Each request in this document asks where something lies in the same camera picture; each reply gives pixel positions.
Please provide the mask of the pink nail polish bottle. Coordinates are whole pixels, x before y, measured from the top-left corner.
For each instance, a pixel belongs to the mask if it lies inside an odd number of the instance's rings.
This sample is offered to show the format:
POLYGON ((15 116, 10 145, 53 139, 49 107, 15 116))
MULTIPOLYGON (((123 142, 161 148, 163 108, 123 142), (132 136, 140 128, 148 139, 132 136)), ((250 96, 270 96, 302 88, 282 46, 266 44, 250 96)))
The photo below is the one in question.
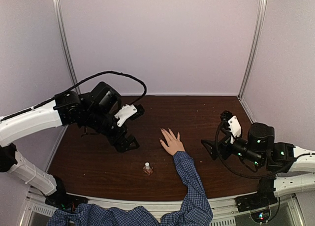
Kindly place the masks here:
POLYGON ((150 176, 153 173, 153 168, 151 167, 149 162, 146 162, 143 166, 143 171, 146 173, 148 176, 150 176))

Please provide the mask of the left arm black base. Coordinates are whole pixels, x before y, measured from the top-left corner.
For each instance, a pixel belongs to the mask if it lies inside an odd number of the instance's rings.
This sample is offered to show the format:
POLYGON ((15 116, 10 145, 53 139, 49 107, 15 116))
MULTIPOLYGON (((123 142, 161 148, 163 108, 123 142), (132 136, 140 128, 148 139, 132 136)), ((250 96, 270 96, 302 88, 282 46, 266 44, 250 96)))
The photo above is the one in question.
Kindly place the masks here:
POLYGON ((88 203, 88 199, 86 197, 70 194, 57 198, 45 196, 45 203, 58 209, 74 211, 80 204, 88 203))

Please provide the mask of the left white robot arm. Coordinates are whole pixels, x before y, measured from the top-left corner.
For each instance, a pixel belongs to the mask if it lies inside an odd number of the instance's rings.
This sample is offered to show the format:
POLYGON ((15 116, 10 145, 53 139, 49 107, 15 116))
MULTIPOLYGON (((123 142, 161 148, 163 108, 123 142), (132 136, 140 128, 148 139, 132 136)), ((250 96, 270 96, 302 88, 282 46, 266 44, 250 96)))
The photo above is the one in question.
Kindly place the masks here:
POLYGON ((122 105, 121 95, 104 82, 85 94, 66 91, 43 104, 1 117, 0 170, 14 174, 37 188, 60 208, 67 208, 71 198, 63 181, 25 159, 14 141, 42 130, 77 124, 104 135, 117 152, 124 153, 139 147, 136 138, 128 135, 126 121, 134 120, 143 113, 142 105, 122 105))

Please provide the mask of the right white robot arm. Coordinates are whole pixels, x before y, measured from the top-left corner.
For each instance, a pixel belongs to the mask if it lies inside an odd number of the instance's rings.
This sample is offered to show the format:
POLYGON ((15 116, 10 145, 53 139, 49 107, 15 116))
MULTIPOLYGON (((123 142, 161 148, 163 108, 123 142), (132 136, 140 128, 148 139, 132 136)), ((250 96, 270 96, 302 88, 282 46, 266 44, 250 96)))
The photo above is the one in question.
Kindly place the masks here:
POLYGON ((252 202, 264 206, 270 199, 315 189, 315 153, 284 142, 275 142, 275 130, 263 123, 251 124, 246 139, 231 121, 222 121, 213 141, 202 139, 213 160, 220 159, 231 173, 258 179, 252 202))

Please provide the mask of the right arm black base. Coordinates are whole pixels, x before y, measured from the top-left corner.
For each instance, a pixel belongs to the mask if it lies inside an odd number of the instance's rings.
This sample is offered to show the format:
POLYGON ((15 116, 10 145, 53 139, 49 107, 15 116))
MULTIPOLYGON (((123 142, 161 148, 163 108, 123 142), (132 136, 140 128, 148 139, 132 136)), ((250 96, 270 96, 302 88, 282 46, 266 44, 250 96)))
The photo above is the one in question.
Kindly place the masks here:
POLYGON ((254 193, 235 198, 238 212, 252 211, 278 203, 273 193, 254 193))

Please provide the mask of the mannequin hand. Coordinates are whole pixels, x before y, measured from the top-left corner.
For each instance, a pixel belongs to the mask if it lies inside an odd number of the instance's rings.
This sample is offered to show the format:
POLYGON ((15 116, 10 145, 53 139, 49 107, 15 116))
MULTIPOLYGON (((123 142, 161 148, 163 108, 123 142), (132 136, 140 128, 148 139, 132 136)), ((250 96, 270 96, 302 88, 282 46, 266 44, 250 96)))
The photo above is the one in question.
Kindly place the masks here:
POLYGON ((185 152, 184 145, 180 140, 180 133, 175 136, 171 129, 160 129, 160 131, 163 139, 161 138, 159 142, 168 154, 174 156, 177 152, 185 152))

